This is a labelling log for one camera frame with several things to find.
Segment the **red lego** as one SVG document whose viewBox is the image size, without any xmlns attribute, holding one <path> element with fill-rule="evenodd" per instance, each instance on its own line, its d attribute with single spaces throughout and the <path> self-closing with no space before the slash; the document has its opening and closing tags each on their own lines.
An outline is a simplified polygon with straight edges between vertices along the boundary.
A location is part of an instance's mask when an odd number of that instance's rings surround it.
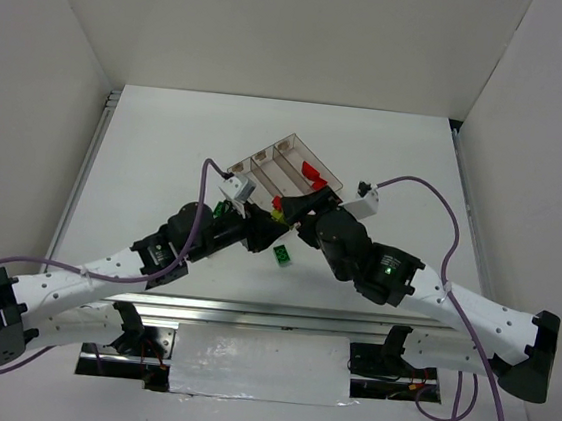
<svg viewBox="0 0 562 421">
<path fill-rule="evenodd" d="M 280 196 L 275 196 L 272 200 L 272 206 L 274 207 L 275 210 L 277 211 L 282 211 L 282 204 L 281 204 L 281 197 Z"/>
<path fill-rule="evenodd" d="M 320 173 L 316 170 L 315 167 L 312 166 L 312 164 L 304 161 L 302 163 L 302 167 L 301 169 L 301 173 L 302 175 L 307 179 L 310 180 L 311 182 L 313 182 L 313 179 L 316 178 L 317 176 L 320 176 Z"/>
<path fill-rule="evenodd" d="M 316 178 L 313 179 L 312 182 L 313 191 L 319 191 L 322 188 L 325 188 L 326 186 L 327 186 L 327 181 L 323 179 L 321 176 L 317 176 Z"/>
</svg>

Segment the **green lego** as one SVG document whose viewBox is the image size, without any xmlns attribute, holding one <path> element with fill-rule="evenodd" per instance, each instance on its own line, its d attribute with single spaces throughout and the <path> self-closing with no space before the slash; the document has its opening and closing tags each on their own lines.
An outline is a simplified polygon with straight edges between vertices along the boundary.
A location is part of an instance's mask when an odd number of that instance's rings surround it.
<svg viewBox="0 0 562 421">
<path fill-rule="evenodd" d="M 290 254 L 285 245 L 274 246 L 273 255 L 279 267 L 289 266 L 292 263 Z"/>
</svg>

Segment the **green lego two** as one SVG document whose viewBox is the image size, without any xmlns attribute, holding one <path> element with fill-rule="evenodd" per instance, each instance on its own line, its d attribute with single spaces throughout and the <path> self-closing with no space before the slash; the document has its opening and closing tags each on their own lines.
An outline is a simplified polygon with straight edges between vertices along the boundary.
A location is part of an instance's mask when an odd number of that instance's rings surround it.
<svg viewBox="0 0 562 421">
<path fill-rule="evenodd" d="M 218 202 L 216 207 L 214 208 L 214 212 L 213 212 L 214 218 L 217 219 L 218 217 L 223 215 L 224 211 L 225 211 L 225 203 L 223 201 Z"/>
</svg>

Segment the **small lime lego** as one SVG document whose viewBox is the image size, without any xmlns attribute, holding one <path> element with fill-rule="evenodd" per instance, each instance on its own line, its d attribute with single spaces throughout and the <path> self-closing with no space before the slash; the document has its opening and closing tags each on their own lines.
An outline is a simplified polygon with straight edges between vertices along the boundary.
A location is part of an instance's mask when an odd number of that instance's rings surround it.
<svg viewBox="0 0 562 421">
<path fill-rule="evenodd" d="M 271 212 L 272 219 L 279 221 L 280 223 L 284 223 L 284 214 L 280 210 L 273 210 Z"/>
</svg>

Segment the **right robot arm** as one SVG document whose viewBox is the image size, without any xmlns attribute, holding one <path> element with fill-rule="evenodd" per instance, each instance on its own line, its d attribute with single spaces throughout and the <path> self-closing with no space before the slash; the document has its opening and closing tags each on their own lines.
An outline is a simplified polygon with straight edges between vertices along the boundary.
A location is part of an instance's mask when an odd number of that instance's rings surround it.
<svg viewBox="0 0 562 421">
<path fill-rule="evenodd" d="M 515 311 L 444 279 L 403 250 L 371 240 L 362 220 L 376 214 L 375 189 L 342 202 L 326 186 L 279 200 L 285 221 L 320 250 L 338 281 L 351 282 L 372 303 L 419 313 L 453 328 L 458 342 L 439 343 L 394 328 L 387 354 L 416 369 L 491 371 L 502 390 L 529 403 L 547 400 L 560 320 L 551 312 Z"/>
</svg>

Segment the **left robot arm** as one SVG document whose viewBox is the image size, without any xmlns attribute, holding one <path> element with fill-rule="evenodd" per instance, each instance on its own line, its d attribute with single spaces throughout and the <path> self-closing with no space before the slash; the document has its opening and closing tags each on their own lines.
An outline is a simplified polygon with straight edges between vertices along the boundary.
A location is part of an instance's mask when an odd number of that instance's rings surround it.
<svg viewBox="0 0 562 421">
<path fill-rule="evenodd" d="M 157 232 L 79 267 L 56 263 L 50 273 L 11 276 L 0 261 L 0 373 L 33 349 L 72 342 L 131 349 L 145 330 L 134 305 L 118 295 L 174 282 L 187 275 L 189 263 L 236 243 L 250 253 L 264 251 L 288 230 L 253 203 L 215 216 L 192 202 Z M 107 298 L 114 302 L 104 305 Z"/>
</svg>

